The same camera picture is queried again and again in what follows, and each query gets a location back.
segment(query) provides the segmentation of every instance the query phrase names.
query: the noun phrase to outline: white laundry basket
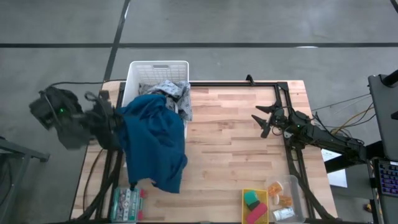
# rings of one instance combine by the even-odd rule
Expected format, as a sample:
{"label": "white laundry basket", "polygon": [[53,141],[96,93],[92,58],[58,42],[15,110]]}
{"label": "white laundry basket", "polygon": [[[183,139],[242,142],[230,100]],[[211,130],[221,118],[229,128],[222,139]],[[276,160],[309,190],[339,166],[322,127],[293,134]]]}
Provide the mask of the white laundry basket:
{"label": "white laundry basket", "polygon": [[[189,63],[187,61],[135,61],[131,62],[127,75],[122,106],[127,106],[139,95],[140,83],[156,85],[164,80],[189,82]],[[185,137],[187,124],[184,121]]]}

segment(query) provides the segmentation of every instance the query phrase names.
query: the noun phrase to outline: yellow tray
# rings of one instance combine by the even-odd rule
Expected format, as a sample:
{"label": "yellow tray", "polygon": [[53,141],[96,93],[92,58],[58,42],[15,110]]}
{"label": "yellow tray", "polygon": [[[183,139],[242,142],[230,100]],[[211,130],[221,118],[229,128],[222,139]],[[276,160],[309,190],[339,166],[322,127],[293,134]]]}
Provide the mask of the yellow tray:
{"label": "yellow tray", "polygon": [[[248,206],[246,205],[246,203],[244,202],[244,193],[253,190],[256,192],[259,200],[261,203],[264,203],[265,205],[267,205],[268,208],[268,192],[266,190],[256,190],[256,189],[243,189],[242,190],[242,224],[248,224],[246,221],[246,216],[250,214],[250,210],[248,208]],[[255,224],[268,224],[268,210],[265,214],[263,214],[262,217],[260,217]]]}

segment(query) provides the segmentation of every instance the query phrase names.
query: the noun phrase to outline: gray patterned cloth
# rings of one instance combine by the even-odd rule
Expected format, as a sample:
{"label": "gray patterned cloth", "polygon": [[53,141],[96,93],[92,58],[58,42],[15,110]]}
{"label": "gray patterned cloth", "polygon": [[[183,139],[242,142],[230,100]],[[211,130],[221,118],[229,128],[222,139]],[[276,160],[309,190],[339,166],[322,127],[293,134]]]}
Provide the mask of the gray patterned cloth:
{"label": "gray patterned cloth", "polygon": [[188,81],[172,83],[165,80],[157,85],[139,84],[139,94],[162,94],[166,96],[166,107],[178,111],[185,121],[192,121],[191,85]]}

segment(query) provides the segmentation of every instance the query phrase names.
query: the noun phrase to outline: keyboard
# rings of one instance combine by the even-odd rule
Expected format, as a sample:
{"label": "keyboard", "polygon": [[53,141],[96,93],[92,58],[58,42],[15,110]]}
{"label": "keyboard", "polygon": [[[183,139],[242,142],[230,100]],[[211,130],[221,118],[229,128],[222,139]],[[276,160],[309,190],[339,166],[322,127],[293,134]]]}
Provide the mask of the keyboard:
{"label": "keyboard", "polygon": [[395,162],[379,163],[381,193],[398,197],[398,164]]}

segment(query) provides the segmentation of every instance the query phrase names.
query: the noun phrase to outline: blue cloth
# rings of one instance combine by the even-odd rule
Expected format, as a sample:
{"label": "blue cloth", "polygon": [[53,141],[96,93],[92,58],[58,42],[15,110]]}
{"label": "blue cloth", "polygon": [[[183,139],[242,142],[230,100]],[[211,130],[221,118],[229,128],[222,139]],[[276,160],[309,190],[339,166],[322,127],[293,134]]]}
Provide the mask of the blue cloth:
{"label": "blue cloth", "polygon": [[184,125],[165,104],[163,95],[137,96],[118,109],[124,120],[118,136],[131,184],[150,178],[155,187],[179,193],[182,170],[187,165]]}

